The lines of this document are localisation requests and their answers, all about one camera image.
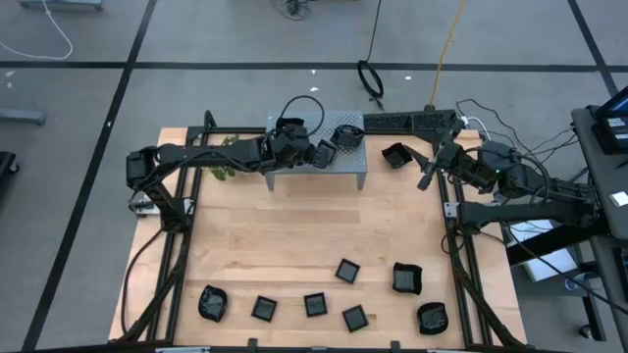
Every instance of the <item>gray floor tile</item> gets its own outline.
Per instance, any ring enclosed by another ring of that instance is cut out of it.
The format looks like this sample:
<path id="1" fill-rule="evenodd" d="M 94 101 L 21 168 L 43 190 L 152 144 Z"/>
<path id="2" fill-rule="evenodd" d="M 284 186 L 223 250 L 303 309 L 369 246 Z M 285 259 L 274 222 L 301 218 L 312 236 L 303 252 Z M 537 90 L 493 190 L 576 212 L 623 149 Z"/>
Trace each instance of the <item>gray floor tile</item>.
<path id="1" fill-rule="evenodd" d="M 106 1 L 104 11 L 51 7 L 53 19 L 74 44 L 72 61 L 126 61 L 147 0 Z M 68 44 L 48 17 L 16 1 L 0 3 L 0 41 L 9 47 L 39 56 L 64 56 Z M 0 60 L 30 60 L 0 47 Z"/>
<path id="2" fill-rule="evenodd" d="M 437 63 L 459 1 L 384 2 L 375 62 Z M 566 1 L 467 1 L 445 61 L 593 64 Z"/>
<path id="3" fill-rule="evenodd" d="M 608 65 L 628 65 L 628 28 L 624 14 L 628 2 L 623 0 L 578 0 L 587 25 Z"/>
<path id="4" fill-rule="evenodd" d="M 628 74 L 613 74 L 612 79 L 615 81 L 617 88 L 619 90 L 623 89 L 625 86 L 628 86 Z"/>
<path id="5" fill-rule="evenodd" d="M 574 353 L 621 351 L 610 310 L 601 302 L 598 302 L 598 308 L 604 321 L 606 342 L 578 335 L 578 328 L 587 323 L 579 297 L 520 296 L 519 308 L 528 341 L 539 349 Z"/>
<path id="6" fill-rule="evenodd" d="M 45 109 L 45 126 L 0 123 L 20 172 L 0 212 L 0 351 L 18 350 L 75 205 L 120 71 L 0 71 L 0 107 Z"/>
<path id="7" fill-rule="evenodd" d="M 436 63 L 457 5 L 456 0 L 384 1 L 371 60 Z M 160 1 L 140 60 L 357 62 L 366 57 L 377 1 L 320 1 L 310 7 L 311 16 L 296 23 L 267 1 Z M 543 0 L 469 2 L 446 61 L 594 63 L 566 2 Z"/>
<path id="8" fill-rule="evenodd" d="M 301 22 L 283 18 L 275 2 L 159 1 L 139 59 L 357 62 L 367 55 L 376 0 L 312 2 Z"/>
<path id="9" fill-rule="evenodd" d="M 421 110 L 431 92 L 425 82 L 433 78 L 434 73 L 426 72 L 383 72 L 386 109 Z M 312 87 L 318 91 L 310 92 Z M 200 125 L 205 109 L 220 126 L 262 126 L 266 112 L 281 109 L 301 93 L 315 95 L 328 110 L 378 112 L 354 71 L 135 71 L 39 348 L 107 338 L 135 226 L 124 183 L 130 151 L 155 143 L 163 126 Z M 607 98 L 598 74 L 443 74 L 439 108 L 451 108 L 469 96 L 500 111 L 530 144 L 567 126 L 574 107 Z M 315 108 L 299 102 L 294 109 Z M 485 113 L 467 110 L 491 129 L 507 132 Z M 580 151 L 564 153 L 579 156 Z M 553 158 L 548 165 L 557 177 L 582 167 L 566 165 L 565 158 Z"/>
<path id="10" fill-rule="evenodd" d="M 443 96 L 451 97 L 448 102 L 475 98 L 480 104 L 497 110 L 502 120 L 514 127 L 529 148 L 567 129 L 571 123 L 571 110 L 601 104 L 608 99 L 599 74 L 446 75 L 441 80 L 441 98 L 438 101 L 442 101 Z M 464 103 L 461 108 L 466 115 L 482 119 L 489 130 L 505 133 L 514 139 L 512 131 L 502 126 L 492 113 L 472 103 Z M 565 133 L 540 150 L 557 146 L 569 136 L 570 133 Z M 495 140 L 507 142 L 500 136 L 496 136 Z M 546 156 L 547 153 L 539 158 L 543 161 Z M 546 162 L 546 167 L 553 177 L 573 177 L 585 167 L 580 145 L 576 143 L 557 150 Z"/>

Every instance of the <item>wooden tabletop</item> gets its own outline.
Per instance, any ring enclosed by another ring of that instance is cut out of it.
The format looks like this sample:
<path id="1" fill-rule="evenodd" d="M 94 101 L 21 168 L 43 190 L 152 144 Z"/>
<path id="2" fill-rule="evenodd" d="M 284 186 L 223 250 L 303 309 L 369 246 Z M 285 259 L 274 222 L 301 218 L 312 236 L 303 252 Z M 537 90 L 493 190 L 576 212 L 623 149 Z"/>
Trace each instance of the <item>wooden tabletop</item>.
<path id="1" fill-rule="evenodd" d="M 164 128 L 159 143 L 183 144 L 185 131 Z M 211 135 L 210 143 L 220 144 L 224 138 Z M 393 171 L 381 154 L 391 144 L 403 142 L 432 156 L 431 146 L 412 136 L 367 135 L 365 141 L 368 175 L 361 191 L 355 175 L 277 176 L 275 191 L 269 191 L 258 174 L 238 173 L 226 181 L 204 174 L 176 344 L 245 346 L 254 337 L 260 346 L 374 348 L 390 347 L 392 340 L 403 348 L 464 346 L 451 264 L 440 245 L 445 223 L 438 183 L 434 180 L 427 191 L 418 190 L 421 173 L 416 163 Z M 477 131 L 465 130 L 458 143 L 469 148 L 481 140 Z M 188 174 L 188 188 L 192 174 Z M 176 181 L 177 173 L 165 180 L 171 192 Z M 490 197 L 472 188 L 465 188 L 465 196 L 469 201 Z M 130 257 L 158 228 L 156 217 L 138 221 Z M 500 236 L 496 225 L 484 231 Z M 127 325 L 153 295 L 164 238 L 135 264 Z M 486 237 L 474 241 L 487 301 L 513 335 L 525 341 L 503 246 Z M 361 266 L 354 284 L 334 277 L 342 258 Z M 395 262 L 423 268 L 420 295 L 392 290 Z M 207 284 L 229 296 L 227 314 L 218 324 L 201 318 L 197 311 Z M 303 296 L 317 292 L 325 292 L 329 314 L 308 319 Z M 258 295 L 279 302 L 271 323 L 250 316 Z M 433 301 L 445 303 L 449 326 L 441 334 L 422 335 L 416 311 Z M 467 301 L 475 341 L 480 342 L 476 309 L 470 298 Z M 358 304 L 370 325 L 349 333 L 341 312 Z M 164 336 L 169 309 L 167 298 L 158 337 Z M 119 302 L 110 337 L 121 333 Z"/>

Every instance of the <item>black table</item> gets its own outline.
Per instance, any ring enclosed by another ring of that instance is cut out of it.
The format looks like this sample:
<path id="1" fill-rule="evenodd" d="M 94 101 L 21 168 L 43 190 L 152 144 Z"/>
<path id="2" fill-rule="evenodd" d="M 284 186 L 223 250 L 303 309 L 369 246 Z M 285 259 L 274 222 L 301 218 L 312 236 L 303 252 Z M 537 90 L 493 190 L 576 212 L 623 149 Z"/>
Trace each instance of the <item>black table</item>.
<path id="1" fill-rule="evenodd" d="M 628 155 L 605 155 L 602 152 L 591 131 L 596 121 L 588 109 L 572 111 L 571 118 L 612 234 L 612 236 L 595 235 L 590 238 L 598 274 L 602 278 L 607 298 L 619 306 L 628 308 L 628 301 L 626 301 L 613 257 L 613 248 L 628 247 L 628 206 L 616 207 L 609 198 L 615 192 L 628 192 L 628 166 L 620 170 L 616 169 L 628 158 Z M 611 311 L 621 345 L 624 351 L 628 351 L 628 316 L 617 310 Z"/>

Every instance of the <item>white object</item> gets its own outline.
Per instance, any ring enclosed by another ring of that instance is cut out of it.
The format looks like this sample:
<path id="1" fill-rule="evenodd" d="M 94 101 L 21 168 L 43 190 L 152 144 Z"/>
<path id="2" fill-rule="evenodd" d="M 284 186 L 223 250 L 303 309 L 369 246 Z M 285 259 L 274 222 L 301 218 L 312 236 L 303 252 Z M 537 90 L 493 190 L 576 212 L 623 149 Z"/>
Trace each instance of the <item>white object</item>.
<path id="1" fill-rule="evenodd" d="M 612 201 L 613 205 L 621 207 L 628 204 L 628 195 L 624 191 L 616 192 L 610 195 L 610 201 Z"/>
<path id="2" fill-rule="evenodd" d="M 57 28 L 57 30 L 59 31 L 59 33 L 61 33 L 63 38 L 66 39 L 66 42 L 68 42 L 68 46 L 70 46 L 70 50 L 68 50 L 68 54 L 66 54 L 66 55 L 64 55 L 62 57 L 49 57 L 49 56 L 30 55 L 30 54 L 26 54 L 26 53 L 17 51 L 15 49 L 12 49 L 11 47 L 9 47 L 8 45 L 6 45 L 5 43 L 3 43 L 1 41 L 0 41 L 0 45 L 3 46 L 8 51 L 12 52 L 13 54 L 17 54 L 17 55 L 20 55 L 20 56 L 23 56 L 23 57 L 27 57 L 27 58 L 31 58 L 31 59 L 66 60 L 66 59 L 68 59 L 70 57 L 70 55 L 72 55 L 72 52 L 75 51 L 75 47 L 72 45 L 72 41 L 70 41 L 68 36 L 61 30 L 59 25 L 57 25 L 57 22 L 55 22 L 55 19 L 52 18 L 52 13 L 50 12 L 50 10 L 48 10 L 48 5 L 46 4 L 46 0 L 41 0 L 41 2 L 43 3 L 43 7 L 46 10 L 46 15 L 48 15 L 48 18 L 50 19 L 50 22 L 52 23 L 52 25 L 54 25 L 54 27 Z"/>
<path id="3" fill-rule="evenodd" d="M 484 134 L 489 139 L 489 141 L 492 141 L 491 140 L 491 136 L 489 135 L 489 131 L 487 130 L 487 127 L 484 126 L 484 123 L 482 123 L 482 121 L 479 118 L 476 118 L 476 117 L 460 117 L 460 119 L 464 122 L 465 126 L 469 126 L 469 122 L 470 121 L 478 122 L 480 124 L 480 126 L 482 127 L 482 130 L 484 131 Z"/>
<path id="4" fill-rule="evenodd" d="M 524 241 L 541 234 L 544 232 L 543 229 L 552 229 L 550 221 L 541 220 L 520 223 L 510 227 L 510 232 L 517 240 Z M 569 255 L 567 249 L 556 250 L 541 258 L 564 273 L 577 268 L 576 263 L 571 258 L 571 255 Z M 528 272 L 528 275 L 530 275 L 532 281 L 539 281 L 558 275 L 556 271 L 537 259 L 525 262 L 523 267 Z"/>

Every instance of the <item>black square block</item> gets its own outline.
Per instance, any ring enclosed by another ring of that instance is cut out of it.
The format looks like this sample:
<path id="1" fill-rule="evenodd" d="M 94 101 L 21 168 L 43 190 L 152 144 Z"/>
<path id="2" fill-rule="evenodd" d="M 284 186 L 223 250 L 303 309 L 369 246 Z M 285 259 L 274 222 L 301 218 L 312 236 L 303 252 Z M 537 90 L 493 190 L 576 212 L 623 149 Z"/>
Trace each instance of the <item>black square block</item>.
<path id="1" fill-rule="evenodd" d="M 366 314 L 364 314 L 362 305 L 347 309 L 342 312 L 342 315 L 344 316 L 344 322 L 346 323 L 346 327 L 349 329 L 349 332 L 355 332 L 361 328 L 369 326 L 369 321 L 366 318 Z"/>
<path id="2" fill-rule="evenodd" d="M 273 320 L 276 307 L 277 302 L 275 300 L 258 295 L 251 316 L 270 323 Z"/>
<path id="3" fill-rule="evenodd" d="M 399 293 L 421 294 L 423 269 L 416 265 L 394 263 L 392 268 L 392 289 Z"/>
<path id="4" fill-rule="evenodd" d="M 325 303 L 325 293 L 305 295 L 305 314 L 308 318 L 327 314 L 327 303 Z"/>
<path id="5" fill-rule="evenodd" d="M 359 270 L 359 265 L 356 265 L 346 259 L 342 259 L 342 261 L 340 261 L 338 269 L 336 270 L 336 277 L 349 283 L 353 283 L 355 281 L 355 278 L 357 277 L 357 272 Z"/>

